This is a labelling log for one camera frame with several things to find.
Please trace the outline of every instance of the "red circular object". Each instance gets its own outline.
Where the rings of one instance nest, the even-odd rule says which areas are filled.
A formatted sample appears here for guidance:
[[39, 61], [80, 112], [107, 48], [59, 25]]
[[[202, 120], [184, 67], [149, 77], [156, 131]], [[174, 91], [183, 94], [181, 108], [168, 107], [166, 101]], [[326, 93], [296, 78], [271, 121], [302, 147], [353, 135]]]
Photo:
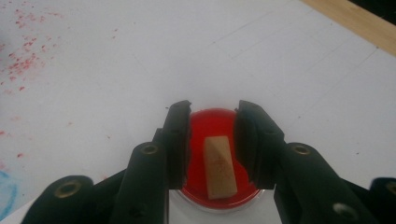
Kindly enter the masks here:
[[[182, 193], [195, 203], [207, 208], [230, 209], [247, 203], [260, 191], [250, 184], [245, 168], [236, 160], [233, 147], [235, 112], [226, 109], [207, 109], [191, 114], [191, 160], [187, 183]], [[228, 136], [233, 159], [233, 170], [238, 192], [231, 198], [209, 200], [204, 165], [204, 140], [209, 136]]]

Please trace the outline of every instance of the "wooden edge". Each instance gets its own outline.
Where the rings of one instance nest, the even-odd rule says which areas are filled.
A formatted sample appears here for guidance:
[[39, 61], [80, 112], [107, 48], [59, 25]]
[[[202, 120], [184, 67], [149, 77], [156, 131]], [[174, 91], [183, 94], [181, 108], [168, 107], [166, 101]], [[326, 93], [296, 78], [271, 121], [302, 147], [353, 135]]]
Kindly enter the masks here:
[[347, 0], [301, 0], [355, 34], [396, 56], [396, 26]]

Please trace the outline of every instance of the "white surface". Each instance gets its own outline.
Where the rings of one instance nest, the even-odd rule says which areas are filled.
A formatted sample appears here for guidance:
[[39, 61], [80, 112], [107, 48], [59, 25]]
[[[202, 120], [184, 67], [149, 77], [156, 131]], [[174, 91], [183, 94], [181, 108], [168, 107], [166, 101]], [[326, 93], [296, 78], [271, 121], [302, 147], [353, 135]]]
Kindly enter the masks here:
[[[2, 217], [65, 175], [123, 169], [184, 99], [262, 105], [363, 187], [396, 176], [396, 59], [296, 0], [3, 1], [0, 59]], [[280, 223], [270, 191], [227, 216], [171, 199], [171, 223], [208, 220]]]

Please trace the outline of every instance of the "round container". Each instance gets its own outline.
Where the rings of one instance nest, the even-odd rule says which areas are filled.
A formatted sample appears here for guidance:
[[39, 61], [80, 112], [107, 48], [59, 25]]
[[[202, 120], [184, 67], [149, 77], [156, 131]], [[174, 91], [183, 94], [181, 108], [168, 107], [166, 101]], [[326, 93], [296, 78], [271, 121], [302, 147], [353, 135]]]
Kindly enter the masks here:
[[[191, 160], [188, 179], [182, 195], [206, 211], [234, 210], [255, 198], [260, 190], [248, 182], [245, 168], [236, 160], [233, 146], [235, 112], [226, 109], [207, 109], [191, 114]], [[226, 199], [209, 200], [206, 189], [204, 141], [210, 136], [228, 136], [238, 192]]]

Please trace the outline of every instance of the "tabletop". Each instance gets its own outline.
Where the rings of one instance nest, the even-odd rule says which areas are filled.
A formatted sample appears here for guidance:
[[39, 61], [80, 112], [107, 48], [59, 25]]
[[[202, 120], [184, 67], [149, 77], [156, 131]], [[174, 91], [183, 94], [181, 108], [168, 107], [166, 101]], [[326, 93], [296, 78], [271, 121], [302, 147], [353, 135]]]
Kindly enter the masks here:
[[[181, 100], [253, 102], [344, 179], [396, 176], [395, 57], [300, 1], [4, 0], [0, 24], [0, 220], [124, 169]], [[263, 221], [280, 223], [270, 190], [227, 215], [171, 193], [171, 223]]]

